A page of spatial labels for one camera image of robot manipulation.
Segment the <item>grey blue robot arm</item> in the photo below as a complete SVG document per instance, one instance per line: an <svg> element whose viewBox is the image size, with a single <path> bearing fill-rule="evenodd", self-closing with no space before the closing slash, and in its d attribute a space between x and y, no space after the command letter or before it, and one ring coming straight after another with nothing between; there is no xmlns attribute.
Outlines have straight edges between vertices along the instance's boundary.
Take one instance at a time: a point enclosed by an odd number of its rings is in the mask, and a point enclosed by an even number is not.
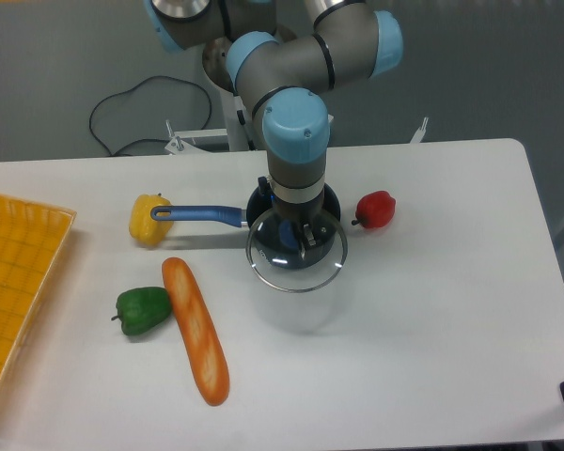
<svg viewBox="0 0 564 451"><path fill-rule="evenodd" d="M325 199L330 125L321 93L394 69L400 25L364 1L308 1L309 36L280 42L274 1L148 1L164 46L186 50L216 39L232 90L267 152L273 210L299 249L315 245Z"/></svg>

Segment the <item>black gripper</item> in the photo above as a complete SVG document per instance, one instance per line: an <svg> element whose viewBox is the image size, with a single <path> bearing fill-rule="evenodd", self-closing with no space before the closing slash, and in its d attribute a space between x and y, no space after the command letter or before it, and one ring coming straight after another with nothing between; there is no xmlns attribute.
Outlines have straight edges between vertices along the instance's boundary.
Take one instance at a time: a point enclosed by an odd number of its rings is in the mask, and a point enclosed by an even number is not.
<svg viewBox="0 0 564 451"><path fill-rule="evenodd" d="M280 235L301 235L301 258L315 245L316 241L327 241L328 230L324 225L315 225L323 205L323 190L308 202L292 203L274 191L273 208L275 218L279 220L277 231Z"/></svg>

